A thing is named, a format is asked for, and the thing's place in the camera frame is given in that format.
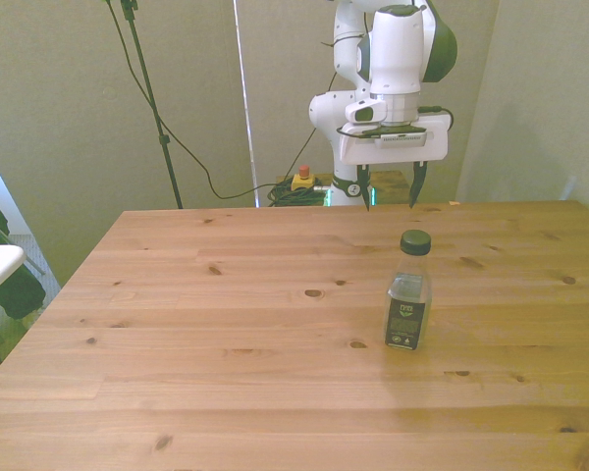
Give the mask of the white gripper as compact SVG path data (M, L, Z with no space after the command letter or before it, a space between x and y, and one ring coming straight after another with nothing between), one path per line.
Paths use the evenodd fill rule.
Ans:
M413 181L409 190L409 207L418 200L427 175L429 161L443 160L448 154L449 114L421 115L412 123L422 131L401 131L382 135L360 136L372 126L347 123L339 129L337 155L347 165L357 165L357 184L364 206L370 209L370 170L368 165L413 163Z

